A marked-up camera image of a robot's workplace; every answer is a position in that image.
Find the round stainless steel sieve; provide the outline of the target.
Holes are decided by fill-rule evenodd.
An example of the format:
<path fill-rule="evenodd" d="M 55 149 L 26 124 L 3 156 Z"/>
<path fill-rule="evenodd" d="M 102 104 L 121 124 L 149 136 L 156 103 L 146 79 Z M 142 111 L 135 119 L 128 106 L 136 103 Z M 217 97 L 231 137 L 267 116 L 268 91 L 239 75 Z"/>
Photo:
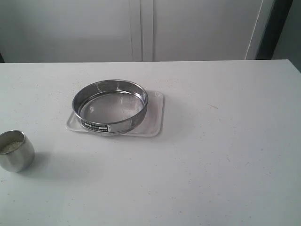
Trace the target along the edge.
<path fill-rule="evenodd" d="M 72 100 L 72 110 L 83 129 L 114 136 L 139 126 L 148 102 L 146 90 L 137 83 L 103 80 L 82 88 Z"/>

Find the white rectangular plastic tray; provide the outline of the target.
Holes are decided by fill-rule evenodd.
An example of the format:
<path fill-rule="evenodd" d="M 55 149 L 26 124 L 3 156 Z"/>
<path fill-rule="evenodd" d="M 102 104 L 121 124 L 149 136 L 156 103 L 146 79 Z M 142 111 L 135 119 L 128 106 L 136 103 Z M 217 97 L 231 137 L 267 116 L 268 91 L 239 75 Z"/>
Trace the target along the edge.
<path fill-rule="evenodd" d="M 147 93 L 149 102 L 144 120 L 135 129 L 122 134 L 122 136 L 154 137 L 160 132 L 163 124 L 165 97 L 159 91 L 147 90 Z M 74 112 L 72 112 L 69 116 L 69 119 L 66 122 L 66 128 L 70 131 L 78 133 L 108 136 L 106 134 L 85 130 L 78 122 Z"/>

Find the stainless steel cup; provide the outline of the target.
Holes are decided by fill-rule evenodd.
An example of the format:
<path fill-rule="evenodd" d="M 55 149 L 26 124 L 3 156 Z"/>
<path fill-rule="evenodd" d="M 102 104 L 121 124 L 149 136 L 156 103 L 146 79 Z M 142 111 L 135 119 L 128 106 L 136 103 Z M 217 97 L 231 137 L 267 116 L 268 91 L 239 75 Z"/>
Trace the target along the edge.
<path fill-rule="evenodd" d="M 7 153 L 0 154 L 0 166 L 9 172 L 20 172 L 29 167 L 35 157 L 35 150 L 28 137 L 19 130 L 10 130 L 0 135 L 0 142 L 20 141 L 20 148 Z"/>

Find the yellow and white grain mix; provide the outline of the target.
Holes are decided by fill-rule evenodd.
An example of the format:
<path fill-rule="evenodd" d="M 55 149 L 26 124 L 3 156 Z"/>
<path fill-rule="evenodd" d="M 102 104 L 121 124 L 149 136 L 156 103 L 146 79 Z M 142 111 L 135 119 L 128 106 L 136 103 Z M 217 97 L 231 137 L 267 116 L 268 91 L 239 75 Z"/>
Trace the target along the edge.
<path fill-rule="evenodd" d="M 9 141 L 0 143 L 0 154 L 7 154 L 13 152 L 21 147 L 23 142 L 20 141 Z"/>

